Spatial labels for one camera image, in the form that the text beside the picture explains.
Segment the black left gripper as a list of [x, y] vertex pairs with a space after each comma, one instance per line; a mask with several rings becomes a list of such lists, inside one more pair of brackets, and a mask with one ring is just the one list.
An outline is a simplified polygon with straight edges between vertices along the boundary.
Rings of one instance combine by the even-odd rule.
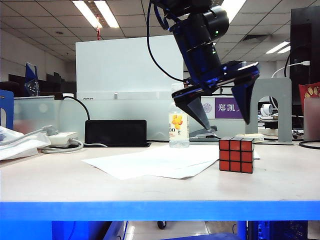
[[201, 96], [210, 96], [218, 88], [234, 83], [231, 88], [243, 120], [250, 123], [251, 98], [256, 79], [259, 77], [259, 63], [230, 61], [206, 74], [202, 83], [178, 90], [172, 94], [175, 105], [196, 120], [205, 129], [211, 126], [201, 103]]

